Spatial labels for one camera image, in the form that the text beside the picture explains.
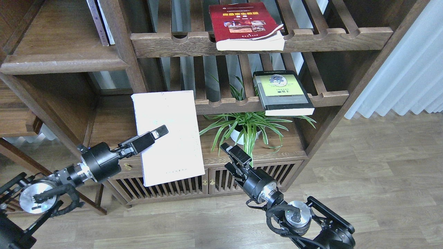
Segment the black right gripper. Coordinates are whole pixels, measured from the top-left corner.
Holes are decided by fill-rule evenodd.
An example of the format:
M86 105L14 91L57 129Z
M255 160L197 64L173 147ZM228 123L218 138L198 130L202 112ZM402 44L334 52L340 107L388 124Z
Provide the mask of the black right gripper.
M278 204L277 182L262 169L250 166L252 158L238 145L223 143L220 146L233 161L225 168L231 173L238 186L257 204Z

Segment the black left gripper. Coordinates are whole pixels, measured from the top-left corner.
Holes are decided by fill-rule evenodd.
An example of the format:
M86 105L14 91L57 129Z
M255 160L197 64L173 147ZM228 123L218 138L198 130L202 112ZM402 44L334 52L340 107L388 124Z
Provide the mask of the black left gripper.
M114 150L110 150L105 142L91 148L78 145L78 150L82 153L82 162L79 163L81 172L87 179L102 183L121 171L119 160L141 153L166 134L168 134L168 128L163 125L143 135L132 137L130 143L121 143Z

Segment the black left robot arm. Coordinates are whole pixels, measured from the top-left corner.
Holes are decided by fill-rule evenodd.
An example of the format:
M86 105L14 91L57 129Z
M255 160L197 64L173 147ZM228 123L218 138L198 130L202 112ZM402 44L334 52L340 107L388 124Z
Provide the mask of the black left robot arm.
M134 136L119 143L111 150L107 143L101 142L93 147L79 145L82 162L73 164L53 174L36 179L27 177L24 172L1 187L1 248L29 249L36 239L33 233L51 217L67 214L75 208L80 208L84 202L80 200L77 187L92 179L102 183L121 171L119 160L137 155L149 148L155 141L168 133L166 126ZM20 207L31 214L41 214L29 228L22 230L11 221L5 208L12 198L19 194Z

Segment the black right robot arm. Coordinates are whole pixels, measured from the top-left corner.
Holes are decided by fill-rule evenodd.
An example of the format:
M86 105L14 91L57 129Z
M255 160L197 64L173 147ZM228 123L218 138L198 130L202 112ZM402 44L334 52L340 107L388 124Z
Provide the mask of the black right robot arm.
M354 227L330 208L310 196L307 202L286 202L272 176L250 166L252 158L237 145L221 149L230 157L225 165L237 186L265 211L267 226L277 235L289 238L300 249L352 249Z

